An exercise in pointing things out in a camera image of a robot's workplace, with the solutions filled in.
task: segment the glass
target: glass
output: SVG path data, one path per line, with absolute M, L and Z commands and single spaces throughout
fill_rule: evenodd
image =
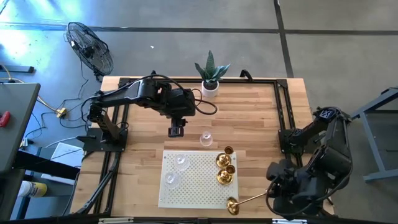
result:
M 213 143 L 213 137 L 211 136 L 211 133 L 208 131 L 205 131 L 200 136 L 200 144 L 202 146 L 210 146 L 212 143 Z
M 166 187 L 169 189 L 176 189 L 180 185 L 181 177 L 177 173 L 168 172 L 166 173 L 164 180 Z
M 188 169 L 189 165 L 190 161 L 186 155 L 179 154 L 175 156 L 175 167 L 179 171 L 185 171 Z

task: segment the white pegboard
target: white pegboard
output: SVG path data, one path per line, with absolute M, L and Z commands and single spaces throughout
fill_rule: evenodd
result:
M 164 151 L 162 175 L 160 179 L 159 208 L 213 208 L 225 209 L 228 197 L 238 199 L 238 173 L 235 172 L 229 185 L 221 185 L 217 181 L 220 171 L 216 157 L 222 152 L 201 151 Z M 175 168 L 175 156 L 183 154 L 190 166 L 185 171 Z M 231 155 L 232 165 L 236 166 L 236 153 Z M 165 174 L 180 174 L 180 185 L 170 189 L 165 185 Z

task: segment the succulent plant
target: succulent plant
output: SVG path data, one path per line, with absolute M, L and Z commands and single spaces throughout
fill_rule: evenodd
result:
M 215 67 L 214 56 L 210 50 L 209 56 L 207 57 L 206 68 L 201 68 L 199 64 L 195 63 L 207 90 L 214 90 L 217 88 L 217 81 L 225 75 L 230 65 L 231 64 Z

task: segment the wooden tabletop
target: wooden tabletop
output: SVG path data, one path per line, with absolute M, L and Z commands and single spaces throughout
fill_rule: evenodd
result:
M 104 77 L 101 89 L 117 89 L 119 79 Z M 302 78 L 288 78 L 287 83 L 296 127 L 303 128 L 312 122 L 304 81 Z M 200 83 L 181 85 L 184 88 L 201 88 Z M 226 146 L 233 147 L 237 153 L 240 201 L 263 193 L 270 184 L 266 179 L 269 164 L 284 158 L 277 137 L 280 128 L 272 85 L 222 83 L 218 96 L 205 100 L 215 103 L 218 112 L 211 116 L 197 112 L 194 117 L 186 117 L 189 123 L 184 137 L 174 139 L 167 137 L 170 120 L 165 116 L 136 105 L 129 107 L 129 136 L 119 166 L 113 217 L 277 217 L 266 207 L 264 197 L 242 204 L 237 216 L 230 215 L 227 210 L 158 208 L 163 150 L 222 151 Z M 213 110 L 204 103 L 200 108 L 203 111 Z M 118 122 L 122 111 L 123 106 L 119 110 Z M 109 117 L 112 113 L 113 109 L 109 108 Z M 210 131 L 213 135 L 214 142 L 210 147 L 203 147 L 199 142 L 204 131 Z M 103 157 L 103 152 L 95 152 L 83 161 L 71 212 L 81 208 L 97 187 Z M 108 187 L 104 191 L 101 211 L 107 195 Z M 327 202 L 325 210 L 333 213 Z

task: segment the potted plant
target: potted plant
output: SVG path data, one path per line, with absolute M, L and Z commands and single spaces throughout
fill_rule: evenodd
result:
M 229 65 L 218 66 L 214 65 L 213 53 L 209 50 L 209 56 L 207 57 L 206 68 L 201 68 L 199 64 L 195 63 L 195 66 L 200 73 L 201 79 L 201 92 L 205 97 L 215 97 L 218 94 L 219 83 L 218 80 L 225 75 Z

